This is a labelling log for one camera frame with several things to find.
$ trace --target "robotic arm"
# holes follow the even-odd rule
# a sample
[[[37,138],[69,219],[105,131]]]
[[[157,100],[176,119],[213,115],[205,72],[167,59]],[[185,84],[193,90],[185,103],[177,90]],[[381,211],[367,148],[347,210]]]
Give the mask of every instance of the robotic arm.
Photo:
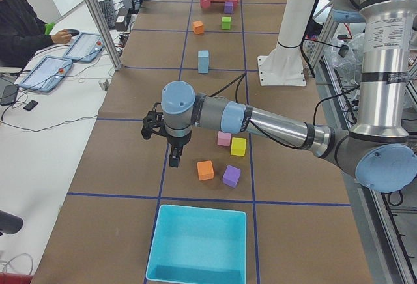
[[[310,150],[379,192],[409,184],[417,174],[417,157],[405,145],[408,133],[401,126],[401,115],[417,0],[338,0],[336,5],[343,11],[359,10],[366,20],[359,116],[349,131],[195,94],[189,84],[175,81],[162,91],[162,112],[154,107],[143,119],[143,137],[167,137],[169,164],[178,167],[192,126],[232,134],[247,131],[286,147]]]

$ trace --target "black shirt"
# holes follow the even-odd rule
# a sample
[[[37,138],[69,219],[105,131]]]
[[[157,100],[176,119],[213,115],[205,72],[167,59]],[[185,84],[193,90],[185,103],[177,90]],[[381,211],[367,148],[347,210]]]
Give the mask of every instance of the black shirt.
[[[23,68],[36,51],[52,44],[26,0],[0,1],[0,66]]]

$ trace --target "white desk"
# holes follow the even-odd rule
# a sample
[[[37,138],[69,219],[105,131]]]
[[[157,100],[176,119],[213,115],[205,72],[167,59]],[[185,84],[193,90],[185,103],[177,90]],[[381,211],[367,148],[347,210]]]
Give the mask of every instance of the white desk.
[[[79,6],[58,22],[52,33],[65,28],[98,32],[86,5]],[[114,39],[119,32],[112,31],[111,34]],[[66,49],[57,48],[40,54],[26,69],[34,67],[44,55],[60,57]],[[68,78],[52,92],[29,93],[27,101],[36,100],[39,105],[31,112],[23,106],[8,109],[4,121],[37,130],[97,115],[106,95],[98,81],[109,79],[114,73],[108,55],[104,54],[106,51],[98,62],[74,64]],[[95,66],[78,74],[95,62]],[[0,106],[0,112],[4,110],[5,107]],[[0,236],[0,260],[9,261],[21,253],[28,253],[34,260],[35,272],[94,123],[95,119],[82,120],[38,133],[0,124],[0,209],[24,220],[20,232]],[[27,256],[21,256],[12,262],[12,266],[17,272],[27,274],[31,262]]]

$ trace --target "green cube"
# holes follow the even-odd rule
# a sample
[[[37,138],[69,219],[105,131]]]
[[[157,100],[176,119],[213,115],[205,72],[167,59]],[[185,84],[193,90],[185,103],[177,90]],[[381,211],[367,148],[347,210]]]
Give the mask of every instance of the green cube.
[[[222,30],[230,30],[232,26],[232,17],[222,17]]]

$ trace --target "light blue rectangular block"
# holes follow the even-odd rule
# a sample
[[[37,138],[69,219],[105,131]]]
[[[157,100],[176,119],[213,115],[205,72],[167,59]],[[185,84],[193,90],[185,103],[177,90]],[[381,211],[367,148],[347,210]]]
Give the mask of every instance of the light blue rectangular block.
[[[198,51],[198,73],[208,74],[210,64],[209,51]]]
[[[246,284],[246,213],[162,205],[146,278],[180,284]]]

